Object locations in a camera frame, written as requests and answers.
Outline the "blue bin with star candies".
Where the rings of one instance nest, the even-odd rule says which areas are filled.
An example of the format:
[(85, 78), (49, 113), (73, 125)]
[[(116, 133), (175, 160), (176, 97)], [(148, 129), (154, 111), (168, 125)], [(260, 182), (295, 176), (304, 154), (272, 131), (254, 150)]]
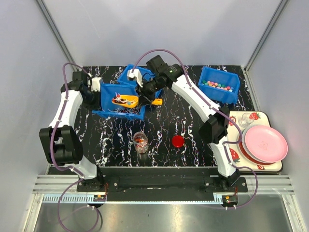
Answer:
[[(122, 84), (122, 85), (129, 85), (130, 87), (135, 87), (137, 86), (136, 80), (131, 80), (128, 78), (127, 74), (128, 72), (133, 68), (133, 64), (128, 64), (126, 68), (123, 70), (123, 72), (120, 74), (119, 78), (117, 79), (117, 82)], [(143, 76), (143, 79), (146, 81), (150, 81), (152, 78), (155, 77), (155, 74), (152, 73), (149, 69), (137, 66), (136, 69), (138, 69)]]

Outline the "yellow plastic scoop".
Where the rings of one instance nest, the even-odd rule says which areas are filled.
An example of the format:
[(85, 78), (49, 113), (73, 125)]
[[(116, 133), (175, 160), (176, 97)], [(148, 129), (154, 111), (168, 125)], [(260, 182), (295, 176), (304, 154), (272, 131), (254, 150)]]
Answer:
[(112, 103), (125, 108), (136, 108), (139, 105), (139, 97), (135, 95), (121, 95), (116, 93), (112, 98)]

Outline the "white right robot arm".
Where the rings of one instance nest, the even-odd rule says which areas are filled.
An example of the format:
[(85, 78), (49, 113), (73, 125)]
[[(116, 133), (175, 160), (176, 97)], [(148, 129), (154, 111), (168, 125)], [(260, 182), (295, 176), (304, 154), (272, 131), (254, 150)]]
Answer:
[(204, 143), (211, 146), (217, 161), (219, 186), (223, 191), (231, 191), (236, 187), (240, 174), (232, 161), (228, 146), (229, 108), (220, 107), (210, 100), (189, 78), (182, 63), (169, 66), (157, 55), (146, 65), (155, 74), (150, 81), (144, 80), (136, 67), (127, 73), (128, 78), (135, 79), (138, 83), (136, 92), (140, 105), (151, 104), (155, 100), (156, 92), (165, 87), (186, 100), (203, 121), (199, 134)]

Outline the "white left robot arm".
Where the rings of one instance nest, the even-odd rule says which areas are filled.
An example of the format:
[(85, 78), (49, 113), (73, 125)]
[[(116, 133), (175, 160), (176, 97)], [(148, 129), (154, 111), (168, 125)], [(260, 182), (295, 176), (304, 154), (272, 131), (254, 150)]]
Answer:
[(85, 157), (74, 123), (81, 105), (90, 110), (99, 109), (101, 83), (100, 77), (73, 72), (72, 80), (66, 81), (60, 89), (61, 101), (53, 121), (39, 131), (48, 163), (59, 171), (78, 174), (79, 184), (93, 191), (104, 187), (104, 178), (99, 167)]

